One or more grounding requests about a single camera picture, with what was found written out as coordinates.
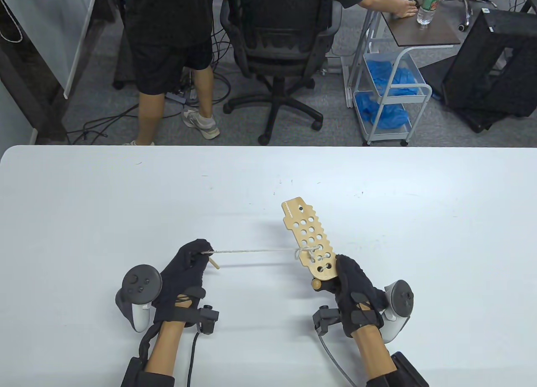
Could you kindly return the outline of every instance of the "sneaker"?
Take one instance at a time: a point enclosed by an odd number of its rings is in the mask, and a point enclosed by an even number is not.
[[[182,114],[184,115],[183,122],[186,126],[200,130],[205,139],[212,140],[220,135],[220,130],[218,130],[216,121],[214,121],[213,117],[207,119],[206,117],[202,117],[199,112],[195,110],[187,110]]]
[[[136,140],[131,141],[131,142],[127,142],[126,144],[123,144],[123,145],[134,145],[135,147],[142,147],[142,145],[136,144]]]

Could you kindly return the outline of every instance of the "water bottle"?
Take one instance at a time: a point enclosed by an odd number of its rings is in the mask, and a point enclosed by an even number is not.
[[[438,3],[440,3],[440,0],[423,0],[417,18],[420,25],[425,26],[431,23],[435,16]]]

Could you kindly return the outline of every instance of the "green label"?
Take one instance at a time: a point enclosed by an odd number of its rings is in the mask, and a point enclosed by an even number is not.
[[[440,0],[423,0],[422,8],[425,11],[435,11]]]

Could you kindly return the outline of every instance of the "gray carpet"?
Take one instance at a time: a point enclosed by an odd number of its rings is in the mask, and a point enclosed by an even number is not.
[[[508,0],[493,0],[501,9],[508,9]],[[445,3],[441,8],[449,15],[449,21],[461,39],[466,34],[456,27],[462,20],[463,6],[459,2]],[[214,9],[217,28],[220,28],[220,4]],[[365,11],[358,6],[347,9],[343,23],[334,42],[334,52],[349,54],[355,49]],[[63,118],[68,130],[77,130],[88,120],[120,113],[138,101],[134,86],[123,90],[113,89],[111,83],[117,61],[117,50],[121,32],[121,21],[106,26],[92,51],[87,65],[80,73]],[[458,48],[447,50],[425,50],[412,53],[419,67],[428,65],[456,54]],[[226,75],[232,84],[232,96],[259,90],[265,92],[262,84],[244,78],[232,61],[232,53],[222,60],[218,72]],[[353,109],[345,106],[343,78],[329,74],[315,76],[314,90],[300,90],[297,99],[307,103],[324,114],[324,127],[320,132],[310,129],[311,120],[301,113],[281,109],[274,127],[271,145],[320,145],[356,146],[362,144],[360,128]],[[221,82],[216,83],[215,96],[222,96],[226,89]],[[168,102],[166,114],[177,113],[181,105]],[[159,145],[257,145],[257,137],[263,132],[269,109],[264,106],[235,110],[231,115],[222,113],[222,104],[215,107],[215,118],[221,135],[215,140],[205,140],[197,131],[184,126],[178,117],[162,121],[155,142]],[[107,138],[100,138],[96,144],[122,144],[136,137],[136,118],[125,117],[111,126]],[[399,145],[398,142],[380,142],[374,145]],[[411,140],[412,146],[423,147],[537,147],[537,113],[528,119],[508,118],[494,124],[489,131],[475,134],[457,116],[436,100],[431,100],[426,108],[422,123]]]

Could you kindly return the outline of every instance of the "knot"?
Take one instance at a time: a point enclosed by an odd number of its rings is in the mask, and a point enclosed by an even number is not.
[[[298,260],[300,258],[300,253],[302,253],[303,251],[307,251],[309,253],[309,258],[314,260],[315,257],[313,255],[313,253],[315,253],[316,250],[319,249],[319,246],[316,246],[316,247],[299,247],[298,249],[295,250],[295,260]]]

